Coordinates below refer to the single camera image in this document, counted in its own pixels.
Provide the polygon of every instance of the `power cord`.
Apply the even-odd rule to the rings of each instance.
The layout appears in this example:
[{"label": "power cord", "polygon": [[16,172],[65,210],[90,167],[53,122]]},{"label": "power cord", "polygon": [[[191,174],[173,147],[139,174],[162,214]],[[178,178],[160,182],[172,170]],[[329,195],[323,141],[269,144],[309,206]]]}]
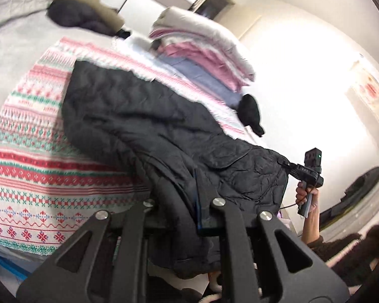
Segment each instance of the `power cord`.
[{"label": "power cord", "polygon": [[283,210],[284,208],[289,208],[289,207],[292,207],[292,206],[295,206],[297,205],[296,203],[292,204],[292,205],[289,205],[289,206],[285,206],[285,207],[281,207],[280,210]]}]

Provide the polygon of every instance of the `hand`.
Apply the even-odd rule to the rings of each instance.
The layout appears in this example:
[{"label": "hand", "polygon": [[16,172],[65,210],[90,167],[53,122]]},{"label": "hand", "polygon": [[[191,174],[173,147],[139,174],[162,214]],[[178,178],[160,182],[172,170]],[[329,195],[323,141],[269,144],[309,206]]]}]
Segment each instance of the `hand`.
[{"label": "hand", "polygon": [[305,202],[307,202],[306,196],[308,193],[311,193],[313,195],[312,197],[312,203],[310,204],[310,212],[313,212],[316,208],[318,209],[318,194],[319,191],[317,188],[307,188],[306,190],[302,188],[303,183],[299,182],[297,184],[296,188],[296,204],[303,205]]}]

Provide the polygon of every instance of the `patterned blanket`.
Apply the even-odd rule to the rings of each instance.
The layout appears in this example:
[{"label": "patterned blanket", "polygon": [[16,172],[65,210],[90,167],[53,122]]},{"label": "patterned blanket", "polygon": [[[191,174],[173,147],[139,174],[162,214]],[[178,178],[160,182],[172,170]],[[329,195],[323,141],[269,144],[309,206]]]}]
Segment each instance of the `patterned blanket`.
[{"label": "patterned blanket", "polygon": [[17,84],[0,110],[0,244],[51,254],[93,213],[146,199],[139,179],[86,158],[67,141],[60,107],[76,59],[132,70],[204,104],[223,130],[249,140],[235,112],[191,82],[131,56],[63,38]]}]

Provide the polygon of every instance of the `human arm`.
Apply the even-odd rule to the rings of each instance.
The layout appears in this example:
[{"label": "human arm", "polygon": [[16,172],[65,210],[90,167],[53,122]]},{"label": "human arm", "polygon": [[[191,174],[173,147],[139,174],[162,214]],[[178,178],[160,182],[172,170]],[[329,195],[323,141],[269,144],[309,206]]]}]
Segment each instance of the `human arm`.
[{"label": "human arm", "polygon": [[318,196],[319,191],[316,188],[307,188],[306,190],[302,188],[302,182],[297,184],[296,188],[296,204],[301,205],[307,202],[306,196],[308,193],[313,195],[312,204],[310,206],[310,211],[308,217],[305,219],[302,232],[302,242],[305,244],[310,244],[320,238],[319,233],[319,217],[320,209],[318,207]]}]

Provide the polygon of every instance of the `blue strip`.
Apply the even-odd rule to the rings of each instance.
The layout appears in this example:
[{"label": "blue strip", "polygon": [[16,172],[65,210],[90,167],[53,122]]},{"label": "blue strip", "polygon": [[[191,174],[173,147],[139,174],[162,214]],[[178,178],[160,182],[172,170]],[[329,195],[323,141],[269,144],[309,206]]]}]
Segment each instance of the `blue strip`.
[{"label": "blue strip", "polygon": [[11,272],[16,277],[20,278],[22,281],[24,281],[31,274],[27,270],[24,270],[23,268],[19,267],[17,264],[1,256],[0,256],[0,265],[7,271]]}]

